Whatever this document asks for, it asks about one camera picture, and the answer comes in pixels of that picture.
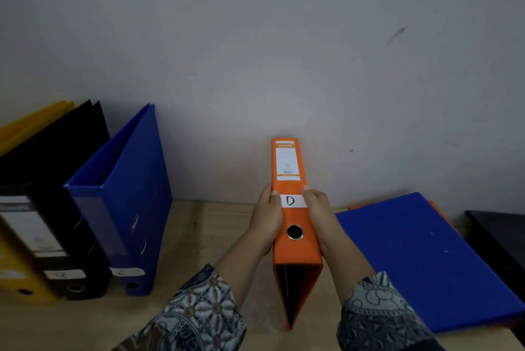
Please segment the person's left hand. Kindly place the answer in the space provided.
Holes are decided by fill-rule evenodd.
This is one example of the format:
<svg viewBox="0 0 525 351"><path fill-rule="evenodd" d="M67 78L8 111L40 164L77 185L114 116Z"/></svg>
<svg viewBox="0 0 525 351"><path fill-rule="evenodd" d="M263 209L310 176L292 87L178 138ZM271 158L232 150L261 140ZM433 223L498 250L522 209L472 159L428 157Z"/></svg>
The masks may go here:
<svg viewBox="0 0 525 351"><path fill-rule="evenodd" d="M282 207L261 206L260 194L253 208L248 232L253 234L257 241L261 242L265 254L271 250L273 242L282 228L282 223Z"/></svg>

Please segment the person's right hand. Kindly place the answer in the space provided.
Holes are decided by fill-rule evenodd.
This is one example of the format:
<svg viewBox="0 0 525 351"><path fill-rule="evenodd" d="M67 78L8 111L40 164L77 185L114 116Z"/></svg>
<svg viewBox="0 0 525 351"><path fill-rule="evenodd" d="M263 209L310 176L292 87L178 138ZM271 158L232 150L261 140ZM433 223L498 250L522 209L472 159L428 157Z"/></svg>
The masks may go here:
<svg viewBox="0 0 525 351"><path fill-rule="evenodd" d="M318 238L323 257L327 260L335 253L340 253L351 244L333 212L328 196L321 192L321 207L318 210L309 210L310 221Z"/></svg>

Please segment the orange lever arch binder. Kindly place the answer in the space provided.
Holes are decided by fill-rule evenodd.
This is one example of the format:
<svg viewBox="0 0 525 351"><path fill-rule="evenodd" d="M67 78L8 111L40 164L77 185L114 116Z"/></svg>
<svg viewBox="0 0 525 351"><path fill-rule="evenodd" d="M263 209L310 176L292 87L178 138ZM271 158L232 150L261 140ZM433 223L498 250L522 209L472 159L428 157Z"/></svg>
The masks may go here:
<svg viewBox="0 0 525 351"><path fill-rule="evenodd" d="M280 196L283 224L273 242L273 272L291 330L322 270L322 254L303 196L307 185L297 138L272 139L272 189Z"/></svg>

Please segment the person's right forearm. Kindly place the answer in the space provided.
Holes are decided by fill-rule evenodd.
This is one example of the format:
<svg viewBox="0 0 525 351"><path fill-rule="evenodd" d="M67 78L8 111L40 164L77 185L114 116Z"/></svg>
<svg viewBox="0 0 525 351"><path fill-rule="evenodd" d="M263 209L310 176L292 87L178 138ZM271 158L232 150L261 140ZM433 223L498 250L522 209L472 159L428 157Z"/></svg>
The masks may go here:
<svg viewBox="0 0 525 351"><path fill-rule="evenodd" d="M343 231L324 235L320 245L342 306L336 333L342 351L447 351Z"/></svg>

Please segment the person's left forearm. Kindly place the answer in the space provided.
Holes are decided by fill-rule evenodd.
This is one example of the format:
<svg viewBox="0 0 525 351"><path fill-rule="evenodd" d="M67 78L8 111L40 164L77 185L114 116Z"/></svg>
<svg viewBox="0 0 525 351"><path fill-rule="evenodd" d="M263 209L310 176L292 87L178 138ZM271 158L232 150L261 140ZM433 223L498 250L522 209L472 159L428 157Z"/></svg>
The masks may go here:
<svg viewBox="0 0 525 351"><path fill-rule="evenodd" d="M252 231L205 265L145 327L111 351L239 351L247 328L241 304L270 246Z"/></svg>

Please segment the blue flat lying binder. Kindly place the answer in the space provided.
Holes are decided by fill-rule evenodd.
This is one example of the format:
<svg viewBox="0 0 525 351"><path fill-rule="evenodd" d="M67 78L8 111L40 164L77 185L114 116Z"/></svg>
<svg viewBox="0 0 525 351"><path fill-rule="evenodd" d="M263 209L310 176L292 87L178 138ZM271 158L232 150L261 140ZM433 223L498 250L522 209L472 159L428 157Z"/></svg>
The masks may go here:
<svg viewBox="0 0 525 351"><path fill-rule="evenodd" d="M420 193L336 216L434 333L514 326L525 315L525 303Z"/></svg>

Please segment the orange flat lying binder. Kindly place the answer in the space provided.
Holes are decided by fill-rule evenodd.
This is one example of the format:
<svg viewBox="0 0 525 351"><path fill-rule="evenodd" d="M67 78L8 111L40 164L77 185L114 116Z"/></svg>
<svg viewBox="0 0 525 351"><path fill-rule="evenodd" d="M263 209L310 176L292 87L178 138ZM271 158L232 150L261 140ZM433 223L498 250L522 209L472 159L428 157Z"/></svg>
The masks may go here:
<svg viewBox="0 0 525 351"><path fill-rule="evenodd" d="M433 207L433 208L434 208L434 209L435 209L435 210L441 215L441 217L443 217L443 219L444 219L446 222L448 222L448 224L449 224L451 227L453 227L453 228L455 229L455 227L454 227L454 225L452 224L452 222L449 220L449 218L448 218L446 215L444 215L444 213L442 212L442 210L441 210L440 208L438 208L437 204L436 204L434 201L432 201L432 200L427 200L427 201L428 201L428 203L429 203L429 204L430 204L430 205L431 205L431 206L432 206L432 207ZM365 207L365 206L367 206L367 205L366 205L366 204L354 205L354 206L350 206L350 207L348 207L348 210L356 210L356 209L358 209L358 208L362 208L362 207Z"/></svg>

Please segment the blue upright lever arch binder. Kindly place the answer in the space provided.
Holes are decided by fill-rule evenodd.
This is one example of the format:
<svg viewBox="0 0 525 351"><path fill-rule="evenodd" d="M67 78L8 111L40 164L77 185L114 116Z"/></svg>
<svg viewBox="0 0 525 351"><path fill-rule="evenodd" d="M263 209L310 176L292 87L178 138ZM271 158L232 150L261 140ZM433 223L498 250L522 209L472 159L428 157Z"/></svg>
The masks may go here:
<svg viewBox="0 0 525 351"><path fill-rule="evenodd" d="M64 184L128 296L153 289L173 201L148 103Z"/></svg>

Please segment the black flat lying binder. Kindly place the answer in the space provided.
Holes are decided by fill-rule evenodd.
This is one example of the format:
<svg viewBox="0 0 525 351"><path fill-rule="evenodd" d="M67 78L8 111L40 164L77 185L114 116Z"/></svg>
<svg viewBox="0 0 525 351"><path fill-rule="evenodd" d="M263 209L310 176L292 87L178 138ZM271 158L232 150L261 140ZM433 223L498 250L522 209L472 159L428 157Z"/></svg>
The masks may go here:
<svg viewBox="0 0 525 351"><path fill-rule="evenodd" d="M525 303L525 214L467 210L467 243Z"/></svg>

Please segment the black upright lever arch binder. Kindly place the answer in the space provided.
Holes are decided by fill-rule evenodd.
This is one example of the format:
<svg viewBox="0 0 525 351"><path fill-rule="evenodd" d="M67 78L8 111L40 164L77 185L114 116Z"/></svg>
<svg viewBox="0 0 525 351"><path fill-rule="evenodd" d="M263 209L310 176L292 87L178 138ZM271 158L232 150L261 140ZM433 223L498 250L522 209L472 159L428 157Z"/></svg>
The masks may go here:
<svg viewBox="0 0 525 351"><path fill-rule="evenodd" d="M107 257L64 188L108 140L101 103L88 100L0 157L0 217L70 301L100 298L110 282Z"/></svg>

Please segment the yellow lever arch binder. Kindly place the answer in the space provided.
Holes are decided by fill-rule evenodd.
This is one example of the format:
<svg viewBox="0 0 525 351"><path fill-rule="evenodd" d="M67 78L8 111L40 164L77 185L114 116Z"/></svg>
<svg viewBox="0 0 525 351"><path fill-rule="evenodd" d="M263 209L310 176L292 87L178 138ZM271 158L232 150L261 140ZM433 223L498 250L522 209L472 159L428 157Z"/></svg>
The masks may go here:
<svg viewBox="0 0 525 351"><path fill-rule="evenodd" d="M0 128L0 158L74 108L73 101L58 101ZM0 298L4 296L37 305L60 299L0 215Z"/></svg>

